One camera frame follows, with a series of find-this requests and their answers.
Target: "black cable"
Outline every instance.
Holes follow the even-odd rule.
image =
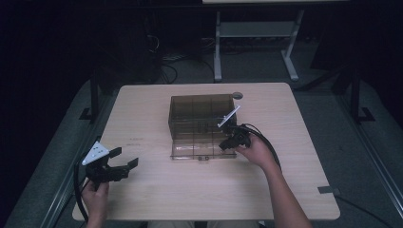
[[[262,135],[261,134],[261,132],[258,130],[258,128],[257,127],[255,127],[255,126],[253,126],[253,125],[251,125],[250,123],[244,123],[245,125],[250,125],[250,126],[252,126],[253,128],[255,128],[255,130],[257,130],[259,133],[260,133],[260,135]]]
[[[175,83],[175,81],[178,79],[178,70],[176,70],[176,68],[174,68],[172,66],[168,66],[168,65],[161,65],[161,67],[171,68],[175,72],[174,79],[169,81],[168,75],[163,71],[163,69],[161,69],[161,77],[163,78],[163,81],[169,85]]]
[[[86,157],[86,154],[83,154],[80,159],[74,165],[74,193],[75,199],[77,201],[77,206],[80,209],[81,214],[86,222],[88,222],[88,214],[86,213],[86,209],[84,208],[82,199],[81,199],[81,190],[80,183],[78,182],[78,174],[80,168],[80,161],[82,161]]]
[[[278,165],[279,169],[281,170],[281,165],[279,163],[279,159],[278,159],[278,155],[276,153],[275,148],[273,147],[273,145],[269,142],[269,140],[267,140],[262,134],[260,134],[258,131],[251,129],[249,127],[247,127],[245,124],[242,125],[235,125],[235,126],[231,126],[229,125],[228,127],[230,128],[235,128],[235,129],[240,129],[240,130],[244,130],[247,131],[249,133],[252,133],[256,136],[258,136],[258,138],[260,138],[269,148],[269,150],[272,152],[273,158],[275,159],[276,164]]]
[[[368,211],[367,209],[364,209],[364,208],[362,208],[362,207],[356,205],[355,203],[352,203],[352,202],[350,202],[350,201],[348,201],[348,200],[346,200],[346,199],[344,199],[344,198],[342,198],[342,197],[340,197],[340,196],[335,196],[335,198],[338,199],[338,200],[341,200],[341,201],[343,201],[343,202],[345,202],[345,203],[347,203],[347,204],[349,204],[349,205],[351,205],[351,206],[353,206],[353,207],[355,207],[356,209],[358,209],[358,210],[360,210],[360,211],[363,211],[363,212],[367,213],[368,215],[372,216],[374,219],[378,220],[379,222],[381,222],[381,223],[384,224],[385,226],[387,226],[387,227],[389,227],[389,228],[393,228],[392,225],[390,225],[388,222],[386,222],[386,221],[383,220],[382,218],[378,217],[378,216],[375,215],[374,213]]]
[[[85,178],[81,179],[79,185],[83,184],[84,180],[85,180]],[[60,220],[60,217],[63,215],[63,212],[66,210],[66,208],[67,208],[67,206],[68,206],[68,203],[71,201],[72,198],[73,198],[73,194],[71,194],[71,195],[68,197],[68,200],[66,200],[65,203],[63,204],[62,210],[60,210],[59,216],[57,217],[56,221],[54,222],[53,228],[56,227],[57,223],[58,223],[59,220]]]

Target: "dark background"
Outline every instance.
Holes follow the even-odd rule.
[[[321,40],[313,67],[331,70],[354,63],[403,126],[400,4],[353,1],[329,9],[310,6],[298,35],[307,42]],[[165,10],[144,26],[143,14],[117,12],[98,1],[6,0],[0,10],[0,225],[91,73],[106,73],[104,92],[124,84],[152,84],[159,76],[159,60],[149,55],[147,32],[157,33],[164,46],[182,48],[195,48],[192,42],[214,35],[212,11]]]

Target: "metal frame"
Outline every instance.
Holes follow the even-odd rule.
[[[292,81],[298,76],[291,60],[291,52],[297,39],[304,10],[298,11],[297,19],[291,22],[222,22],[221,13],[217,12],[216,51],[214,53],[214,82],[222,80],[220,38],[221,37],[290,37],[287,49],[281,56]]]

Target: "right hand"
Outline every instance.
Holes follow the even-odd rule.
[[[260,168],[276,165],[272,152],[258,136],[249,134],[249,139],[251,140],[249,148],[238,146],[236,150]]]

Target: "gray carpet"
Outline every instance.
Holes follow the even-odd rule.
[[[278,44],[254,48],[237,55],[223,55],[223,83],[285,82],[291,87],[302,86],[325,71],[310,69],[309,65],[317,48],[316,44],[297,43],[293,52],[298,82],[292,82],[281,60]],[[212,54],[203,56],[203,60],[212,66]],[[213,83],[211,68],[203,62],[186,60],[172,64],[178,70],[175,84]],[[173,71],[165,69],[168,76]],[[330,91],[333,80],[329,80],[308,92],[295,92],[302,117],[322,162],[325,174],[331,186],[340,192],[340,196],[353,202],[378,217],[392,227],[403,227],[393,203],[385,191],[365,146],[356,134],[356,126],[342,104],[343,99]],[[399,178],[403,167],[403,131],[391,118],[379,101],[374,90],[362,83],[361,104],[373,113],[376,122],[363,123],[361,127],[368,134],[379,156],[402,189]],[[26,190],[15,206],[6,227],[40,227],[66,176],[77,150],[86,148],[101,136],[107,116],[116,99],[113,95],[102,95],[101,115],[95,124],[79,120],[84,108],[90,106],[89,83],[83,85],[76,95],[65,118],[54,135],[44,157],[38,164]],[[337,200],[341,216],[331,221],[313,221],[315,227],[386,227],[373,217],[350,204]],[[71,217],[74,198],[67,202],[56,227],[80,227],[82,222]],[[140,222],[108,221],[106,227],[139,227]]]

